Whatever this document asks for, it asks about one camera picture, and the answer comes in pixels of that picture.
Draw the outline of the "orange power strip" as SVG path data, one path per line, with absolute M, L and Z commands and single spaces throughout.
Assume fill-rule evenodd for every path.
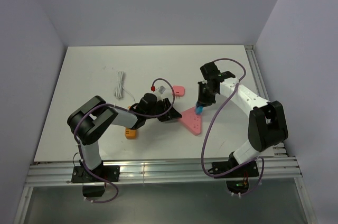
M 137 138 L 137 130 L 126 128 L 125 129 L 125 138 L 126 139 L 136 139 Z

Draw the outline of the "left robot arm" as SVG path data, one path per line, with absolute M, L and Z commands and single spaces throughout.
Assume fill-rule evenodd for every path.
M 160 94 L 146 93 L 138 103 L 124 109 L 94 96 L 74 111 L 67 124 L 79 145 L 81 162 L 85 165 L 84 176 L 90 181 L 98 181 L 103 175 L 103 162 L 98 141 L 111 125 L 137 130 L 146 120 L 156 118 L 160 122 L 170 122 L 182 118 L 168 98 Z

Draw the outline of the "pink plug adapter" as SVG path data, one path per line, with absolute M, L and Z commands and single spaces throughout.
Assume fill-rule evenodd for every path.
M 173 86 L 173 96 L 175 97 L 183 97 L 185 94 L 185 88 L 183 86 Z

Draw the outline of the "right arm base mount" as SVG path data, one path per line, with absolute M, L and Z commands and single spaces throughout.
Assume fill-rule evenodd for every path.
M 236 163 L 235 160 L 212 162 L 212 167 L 208 169 L 208 172 L 212 175 L 227 172 L 226 175 L 217 177 L 217 179 L 235 179 L 226 182 L 227 189 L 231 194 L 240 196 L 249 191 L 249 178 L 259 178 L 260 173 L 256 161 L 251 161 L 248 164 L 229 172 L 236 166 Z

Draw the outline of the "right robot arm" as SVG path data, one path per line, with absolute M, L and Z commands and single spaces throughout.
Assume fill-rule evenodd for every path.
M 288 138 L 284 108 L 280 102 L 269 101 L 244 86 L 241 83 L 243 77 L 237 78 L 230 71 L 221 72 L 215 61 L 204 64 L 200 71 L 204 80 L 198 82 L 195 113 L 199 115 L 204 107 L 215 104 L 216 95 L 226 97 L 208 126 L 202 145 L 201 162 L 204 162 L 206 143 L 216 117 L 227 103 L 233 102 L 248 117 L 248 139 L 229 156 L 229 172 L 241 176 L 249 161 Z

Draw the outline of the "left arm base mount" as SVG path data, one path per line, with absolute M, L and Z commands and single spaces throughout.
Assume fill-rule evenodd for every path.
M 82 194 L 87 198 L 99 198 L 103 196 L 107 182 L 98 179 L 98 177 L 109 182 L 118 182 L 120 175 L 119 165 L 100 165 L 91 171 L 90 174 L 82 165 L 73 168 L 71 183 L 82 184 Z

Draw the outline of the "pink triangular power strip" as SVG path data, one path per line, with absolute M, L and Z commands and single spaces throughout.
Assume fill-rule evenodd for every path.
M 192 107 L 181 112 L 182 117 L 179 122 L 194 136 L 201 134 L 202 120 L 201 115 L 196 114 L 196 108 Z

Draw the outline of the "blue plug adapter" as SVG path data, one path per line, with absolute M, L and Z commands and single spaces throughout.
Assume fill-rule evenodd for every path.
M 203 112 L 203 106 L 202 105 L 196 105 L 195 114 L 200 115 L 202 112 Z

